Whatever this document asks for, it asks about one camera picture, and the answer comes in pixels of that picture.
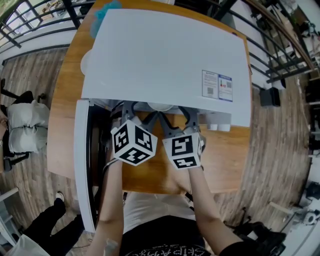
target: black railing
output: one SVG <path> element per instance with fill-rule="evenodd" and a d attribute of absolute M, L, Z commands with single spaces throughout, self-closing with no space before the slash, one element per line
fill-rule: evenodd
<path fill-rule="evenodd" d="M 25 43 L 29 40 L 33 40 L 36 38 L 40 38 L 43 36 L 47 36 L 47 35 L 51 35 L 51 34 L 55 34 L 55 33 L 60 33 L 60 32 L 66 32 L 66 31 L 71 31 L 71 30 L 77 30 L 80 26 L 80 20 L 84 19 L 86 15 L 82 14 L 82 15 L 77 15 L 75 8 L 77 7 L 83 7 L 83 6 L 88 6 L 91 7 L 94 3 L 95 0 L 90 0 L 90 1 L 85 1 L 85 2 L 71 2 L 71 0 L 62 0 L 63 6 L 53 9 L 53 10 L 48 10 L 44 13 L 39 14 L 36 11 L 37 7 L 42 6 L 43 4 L 46 4 L 48 2 L 50 2 L 51 0 L 44 0 L 41 1 L 35 5 L 32 5 L 29 0 L 25 0 L 22 3 L 26 3 L 28 5 L 28 9 L 19 13 L 17 11 L 17 9 L 15 9 L 5 20 L 0 20 L 0 41 L 2 39 L 7 39 L 7 42 L 3 43 L 2 45 L 0 45 L 0 54 L 4 53 L 5 51 L 13 48 L 13 47 L 18 47 L 21 48 L 22 47 L 22 43 Z M 57 12 L 61 12 L 61 11 L 66 11 L 70 17 L 67 18 L 56 18 L 53 21 L 50 22 L 46 22 L 43 23 L 43 17 L 47 16 L 47 15 L 52 15 L 54 13 Z M 34 14 L 34 17 L 31 19 L 26 19 L 24 17 L 25 14 L 27 14 L 28 12 L 32 12 Z M 15 14 L 16 17 L 14 17 L 12 20 L 8 21 L 10 19 L 10 17 Z M 14 21 L 16 20 L 20 20 L 20 24 L 14 28 L 11 28 L 10 25 L 13 24 Z M 37 26 L 33 27 L 31 25 L 31 22 L 38 20 L 39 23 L 37 24 Z M 35 36 L 31 36 L 29 38 L 26 38 L 24 40 L 20 40 L 19 42 L 17 42 L 17 39 L 30 33 L 33 31 L 36 31 L 38 29 L 53 25 L 53 24 L 57 24 L 57 23 L 61 23 L 61 22 L 68 22 L 68 21 L 72 21 L 73 22 L 73 26 L 72 27 L 67 27 L 67 28 L 60 28 L 60 29 L 56 29 L 56 30 L 52 30 L 52 31 L 48 31 L 48 32 L 44 32 Z M 23 33 L 17 33 L 17 30 L 22 28 L 23 26 L 27 27 L 27 31 L 23 32 Z M 9 47 L 5 47 L 7 44 L 11 43 L 12 45 Z"/>
<path fill-rule="evenodd" d="M 6 38 L 7 42 L 4 43 L 3 45 L 0 45 L 0 54 L 13 47 L 21 48 L 22 47 L 21 44 L 29 40 L 51 35 L 54 33 L 77 30 L 80 26 L 80 20 L 83 19 L 85 15 L 84 14 L 77 15 L 77 13 L 75 12 L 75 8 L 82 7 L 82 6 L 90 7 L 95 2 L 94 0 L 90 0 L 86 2 L 71 2 L 71 0 L 62 0 L 63 6 L 58 7 L 54 10 L 48 10 L 42 14 L 39 14 L 36 11 L 36 8 L 43 4 L 46 4 L 49 1 L 50 0 L 44 0 L 32 6 L 29 0 L 26 0 L 24 3 L 26 3 L 29 6 L 29 9 L 23 11 L 22 13 L 18 13 L 17 10 L 14 10 L 13 13 L 15 13 L 16 15 L 15 18 L 13 18 L 9 22 L 7 22 L 9 18 L 1 21 L 0 36 L 2 35 L 2 38 L 0 38 L 0 40 L 2 40 L 3 38 Z M 261 57 L 256 56 L 253 52 L 249 52 L 249 55 L 251 58 L 255 59 L 257 62 L 261 63 L 263 66 L 266 67 L 266 70 L 262 70 L 261 66 L 257 67 L 257 65 L 250 64 L 253 70 L 263 74 L 267 78 L 266 80 L 267 83 L 279 81 L 281 79 L 288 78 L 297 74 L 301 74 L 303 72 L 313 69 L 313 61 L 309 56 L 307 47 L 301 36 L 301 33 L 297 28 L 296 24 L 293 22 L 290 15 L 288 14 L 288 12 L 280 3 L 280 1 L 278 1 L 278 6 L 280 6 L 279 11 L 281 11 L 291 23 L 293 30 L 298 37 L 298 41 L 295 38 L 293 38 L 291 34 L 288 33 L 288 31 L 282 24 L 282 19 L 279 17 L 279 14 L 274 9 L 274 7 L 272 7 L 273 13 L 271 13 L 263 5 L 258 3 L 256 0 L 242 0 L 242 1 L 252 9 L 252 13 L 254 13 L 256 17 L 257 15 L 261 15 L 261 18 L 259 19 L 260 22 L 253 23 L 252 21 L 232 11 L 231 7 L 236 2 L 236 0 L 224 0 L 221 4 L 219 4 L 217 0 L 199 0 L 199 1 L 176 0 L 175 4 L 177 6 L 181 6 L 196 12 L 200 12 L 202 14 L 206 14 L 219 21 L 223 20 L 226 14 L 230 14 L 240 19 L 241 21 L 245 22 L 246 24 L 251 26 L 254 30 L 259 32 L 259 34 L 261 35 L 263 44 L 259 44 L 258 42 L 256 42 L 255 40 L 253 40 L 247 35 L 245 36 L 248 42 L 252 43 L 254 46 L 259 48 L 263 53 L 266 54 L 266 57 L 268 58 L 268 61 L 263 60 Z M 53 13 L 60 12 L 63 10 L 66 10 L 69 13 L 70 17 L 61 18 L 61 19 L 57 18 L 50 22 L 43 23 L 44 16 L 53 15 Z M 35 17 L 27 20 L 26 18 L 24 18 L 24 15 L 30 11 L 33 12 Z M 15 28 L 11 28 L 10 25 L 17 19 L 21 21 L 21 24 Z M 31 22 L 35 20 L 39 20 L 39 24 L 33 27 L 31 25 Z M 19 40 L 19 42 L 17 42 L 17 39 L 19 39 L 20 37 L 30 32 L 36 31 L 38 29 L 41 29 L 53 24 L 67 22 L 67 21 L 72 21 L 73 26 L 67 27 L 67 28 L 60 28 L 53 31 L 49 31 L 49 32 L 44 32 L 42 34 L 31 36 L 29 38 L 26 38 L 24 40 Z M 28 30 L 23 33 L 17 33 L 17 30 L 23 26 L 27 26 Z M 274 31 L 276 32 L 280 42 L 276 42 L 272 37 L 272 27 L 274 28 Z M 292 47 L 293 49 L 292 54 L 289 54 L 286 51 L 286 46 L 283 39 L 286 39 L 287 42 L 289 43 L 289 46 Z"/>
<path fill-rule="evenodd" d="M 253 70 L 256 70 L 257 72 L 263 74 L 267 78 L 267 83 L 273 83 L 284 78 L 295 76 L 306 71 L 312 70 L 314 68 L 313 61 L 309 56 L 307 47 L 297 25 L 293 22 L 292 18 L 290 17 L 290 15 L 288 14 L 288 12 L 286 11 L 286 9 L 280 1 L 273 2 L 278 2 L 278 6 L 280 6 L 279 12 L 281 12 L 291 23 L 293 30 L 298 37 L 298 41 L 288 33 L 288 31 L 282 24 L 282 20 L 279 17 L 278 12 L 275 9 L 273 9 L 272 13 L 256 0 L 242 1 L 251 8 L 255 16 L 261 15 L 260 21 L 264 23 L 264 27 L 259 26 L 259 22 L 254 24 L 252 21 L 232 11 L 231 7 L 236 2 L 235 0 L 224 0 L 221 4 L 219 4 L 219 1 L 217 0 L 176 0 L 175 5 L 193 11 L 198 11 L 218 21 L 223 21 L 225 15 L 230 14 L 245 22 L 253 29 L 255 29 L 257 32 L 259 32 L 263 41 L 262 45 L 250 38 L 249 36 L 245 34 L 244 35 L 246 36 L 248 42 L 252 43 L 262 52 L 264 52 L 267 58 L 269 59 L 269 61 L 266 62 L 260 57 L 256 56 L 253 52 L 249 52 L 249 55 L 253 59 L 258 61 L 262 65 L 266 66 L 267 69 L 262 70 L 256 65 L 250 64 Z M 272 37 L 272 31 L 270 28 L 271 26 L 274 28 L 274 31 L 276 32 L 279 38 L 279 43 L 276 42 Z M 289 42 L 289 46 L 292 46 L 293 54 L 289 54 L 286 52 L 286 47 L 283 38 L 285 38 Z M 283 60 L 281 56 L 279 56 L 279 53 L 283 54 L 285 60 Z"/>

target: white chair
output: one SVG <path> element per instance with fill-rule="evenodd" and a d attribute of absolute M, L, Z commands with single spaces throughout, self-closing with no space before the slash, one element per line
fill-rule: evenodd
<path fill-rule="evenodd" d="M 10 197 L 14 193 L 18 192 L 19 189 L 15 187 L 14 189 L 0 195 L 0 202 L 2 202 L 4 199 Z M 12 246 L 15 246 L 17 244 L 16 240 L 11 235 L 12 232 L 10 232 L 10 229 L 13 230 L 15 234 L 17 234 L 18 237 L 21 236 L 19 233 L 16 225 L 12 221 L 12 215 L 9 215 L 7 212 L 7 209 L 4 207 L 4 210 L 1 212 L 3 214 L 0 214 L 0 233 L 3 236 L 4 239 L 6 239 Z"/>

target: wooden floor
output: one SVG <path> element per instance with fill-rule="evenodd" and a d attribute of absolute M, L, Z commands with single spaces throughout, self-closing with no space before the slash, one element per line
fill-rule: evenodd
<path fill-rule="evenodd" d="M 26 90 L 31 90 L 34 96 L 46 93 L 45 103 L 50 108 L 65 53 L 66 49 L 53 49 L 17 57 L 6 63 L 0 77 L 7 79 L 6 89 L 18 95 Z M 281 107 L 260 107 L 259 92 L 255 89 L 252 98 L 250 150 L 242 186 L 238 192 L 214 197 L 229 224 L 237 224 L 242 207 L 247 207 L 254 221 L 262 221 L 279 231 L 284 225 L 284 215 L 268 206 L 268 202 L 288 207 L 298 201 L 310 165 L 305 148 L 308 128 L 296 78 L 287 80 L 287 89 L 280 95 Z M 1 103 L 8 105 L 11 101 L 1 96 Z M 2 193 L 14 187 L 19 188 L 19 193 L 5 203 L 14 220 L 25 228 L 53 204 L 58 190 L 64 193 L 68 210 L 58 221 L 54 233 L 65 227 L 79 209 L 75 182 L 48 172 L 45 153 L 31 154 L 11 172 L 0 175 Z M 90 238 L 90 234 L 83 234 L 76 246 L 88 245 Z M 72 249 L 68 255 L 84 255 L 87 248 Z"/>
<path fill-rule="evenodd" d="M 0 75 L 0 78 L 6 79 L 5 89 L 17 95 L 31 90 L 34 97 L 45 93 L 47 99 L 41 102 L 50 108 L 66 52 L 66 48 L 44 50 L 9 60 Z M 0 101 L 1 104 L 8 106 L 14 100 L 2 95 Z M 46 150 L 39 154 L 32 153 L 28 159 L 15 165 L 12 171 L 0 175 L 1 193 L 14 187 L 18 187 L 19 192 L 6 199 L 4 203 L 14 221 L 24 228 L 27 228 L 46 208 L 53 205 L 57 191 L 64 194 L 67 212 L 57 222 L 52 234 L 65 227 L 79 213 L 74 180 L 47 171 Z M 89 245 L 91 238 L 91 234 L 84 233 L 75 247 Z M 84 255 L 86 248 L 74 248 L 68 256 Z"/>

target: cable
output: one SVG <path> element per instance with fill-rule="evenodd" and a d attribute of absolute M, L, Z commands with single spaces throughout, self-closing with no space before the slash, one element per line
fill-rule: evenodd
<path fill-rule="evenodd" d="M 125 206 L 128 192 L 124 192 L 122 196 L 122 205 Z"/>
<path fill-rule="evenodd" d="M 118 160 L 119 160 L 119 159 L 112 158 L 109 162 L 107 162 L 107 163 L 105 164 L 105 166 L 104 166 L 103 169 L 102 169 L 102 179 L 103 179 L 103 177 L 105 176 L 105 172 L 106 172 L 107 168 L 108 168 L 110 165 L 112 165 L 113 163 L 115 163 L 116 161 L 118 161 Z"/>
<path fill-rule="evenodd" d="M 89 239 L 88 239 L 88 241 L 90 242 L 90 244 L 88 244 L 88 245 L 79 246 L 79 247 L 72 247 L 71 249 L 79 249 L 79 248 L 88 247 L 88 246 L 90 246 L 90 245 L 91 245 L 91 243 L 92 243 L 92 239 L 91 239 L 91 238 L 89 238 Z"/>
<path fill-rule="evenodd" d="M 124 100 L 120 101 L 118 104 L 116 104 L 116 105 L 112 108 L 112 111 L 111 111 L 111 112 L 115 111 L 115 109 L 116 109 L 117 107 L 119 107 L 119 106 L 120 106 L 121 104 L 123 104 L 123 103 L 125 103 Z"/>
<path fill-rule="evenodd" d="M 117 119 L 117 118 L 121 118 L 122 117 L 122 111 L 118 111 L 116 113 L 114 113 L 113 115 L 110 116 L 110 119 Z"/>

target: chair leg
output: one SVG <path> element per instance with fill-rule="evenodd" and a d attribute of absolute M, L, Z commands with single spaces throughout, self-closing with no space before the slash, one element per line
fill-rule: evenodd
<path fill-rule="evenodd" d="M 1 94 L 5 95 L 5 96 L 8 96 L 10 98 L 13 98 L 13 99 L 18 99 L 19 96 L 18 95 L 15 95 L 14 93 L 6 90 L 6 89 L 1 89 Z"/>
<path fill-rule="evenodd" d="M 12 159 L 12 160 L 10 160 L 10 162 L 14 166 L 17 163 L 20 163 L 21 161 L 23 161 L 23 160 L 25 160 L 27 158 L 29 158 L 29 153 L 25 153 L 25 155 L 23 155 L 23 156 L 20 156 L 18 158 Z"/>
<path fill-rule="evenodd" d="M 5 85 L 6 85 L 6 79 L 5 78 L 1 79 L 0 85 L 1 85 L 1 89 L 3 89 L 5 87 Z"/>
<path fill-rule="evenodd" d="M 246 218 L 246 214 L 247 214 L 247 208 L 243 207 L 242 211 L 243 211 L 243 215 L 242 215 L 242 218 L 240 220 L 239 226 L 241 226 L 241 225 L 243 225 L 245 223 L 245 218 Z"/>
<path fill-rule="evenodd" d="M 226 225 L 229 229 L 232 229 L 232 230 L 236 230 L 237 229 L 236 226 L 228 225 L 226 221 L 224 221 L 223 224 Z"/>
<path fill-rule="evenodd" d="M 47 96 L 44 94 L 44 93 L 41 93 L 39 96 L 38 96 L 38 103 L 40 103 L 40 100 L 45 100 L 47 98 Z"/>

